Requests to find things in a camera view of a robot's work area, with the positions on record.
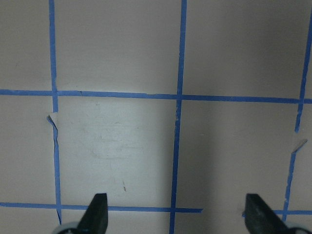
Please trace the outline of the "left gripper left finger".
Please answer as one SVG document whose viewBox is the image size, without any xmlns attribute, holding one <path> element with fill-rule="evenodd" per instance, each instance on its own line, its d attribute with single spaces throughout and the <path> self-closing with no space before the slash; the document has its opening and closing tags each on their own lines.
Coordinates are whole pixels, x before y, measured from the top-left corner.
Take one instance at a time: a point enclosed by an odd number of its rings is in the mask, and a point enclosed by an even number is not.
<svg viewBox="0 0 312 234">
<path fill-rule="evenodd" d="M 105 234 L 108 227 L 107 194 L 95 194 L 78 223 L 79 234 Z"/>
</svg>

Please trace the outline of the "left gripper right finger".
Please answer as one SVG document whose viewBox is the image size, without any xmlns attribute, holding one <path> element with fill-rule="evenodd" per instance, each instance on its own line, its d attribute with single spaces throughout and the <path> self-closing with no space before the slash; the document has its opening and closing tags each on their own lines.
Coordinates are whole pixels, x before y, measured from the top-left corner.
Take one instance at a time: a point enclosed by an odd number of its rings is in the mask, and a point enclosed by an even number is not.
<svg viewBox="0 0 312 234">
<path fill-rule="evenodd" d="M 258 194 L 246 194 L 245 226 L 250 234 L 289 234 L 289 228 Z"/>
</svg>

